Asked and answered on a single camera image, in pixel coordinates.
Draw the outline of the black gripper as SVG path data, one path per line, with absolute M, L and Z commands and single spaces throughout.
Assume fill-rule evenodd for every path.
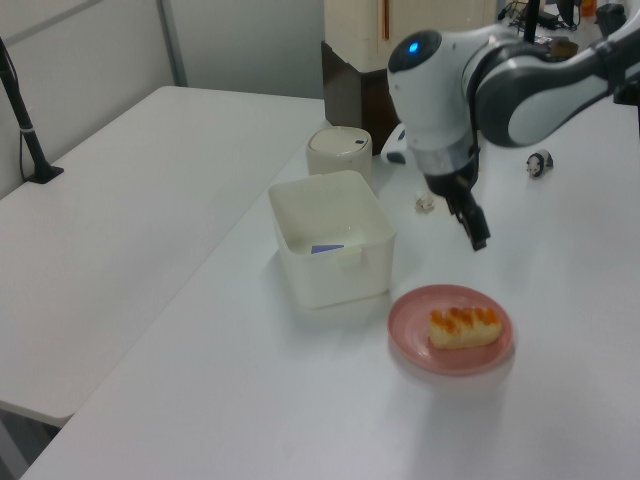
M 489 227 L 482 208 L 471 194 L 478 177 L 477 169 L 464 167 L 448 174 L 425 174 L 424 177 L 433 194 L 447 198 L 449 211 L 463 225 L 473 250 L 485 248 L 490 238 Z

